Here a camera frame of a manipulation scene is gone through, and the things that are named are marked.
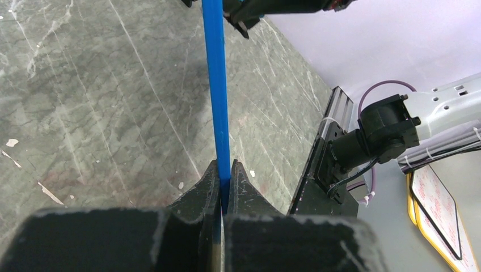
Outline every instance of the white wall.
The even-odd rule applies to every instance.
[[[480,0],[357,0],[341,12],[269,17],[331,87],[419,91],[481,72]],[[397,93],[380,87],[366,104]]]

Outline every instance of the white paint chip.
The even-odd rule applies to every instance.
[[[3,150],[2,150],[2,155],[5,156],[5,157],[7,157],[7,158],[9,158],[9,159],[11,159],[18,168],[21,168],[21,167],[22,167],[19,163],[16,162],[16,160],[12,159],[12,157],[10,157],[10,156],[9,156],[7,153],[5,153],[5,151],[3,151]]]
[[[14,147],[18,143],[17,139],[9,139],[9,141],[5,144],[8,147]]]
[[[45,186],[42,185],[42,183],[37,182],[37,184],[40,185],[40,187],[42,187],[42,192],[48,195],[53,201],[55,201],[55,203],[65,206],[65,204],[62,201],[60,201],[60,199],[58,199],[54,194],[52,194],[52,192],[50,192],[47,188],[45,188]]]

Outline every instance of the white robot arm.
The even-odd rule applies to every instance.
[[[431,92],[409,93],[404,101],[411,117],[418,117],[419,141],[436,134],[481,119],[481,74],[460,80]]]

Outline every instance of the gray marble surface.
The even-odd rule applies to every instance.
[[[0,251],[37,209],[165,206],[198,181],[216,156],[199,3],[0,0],[0,15]],[[231,157],[285,212],[330,90],[271,22],[250,34],[225,24]]]

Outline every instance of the blue rod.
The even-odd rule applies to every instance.
[[[227,213],[230,185],[229,115],[224,51],[222,0],[202,0],[210,101],[216,139],[217,168],[221,180],[222,212]]]

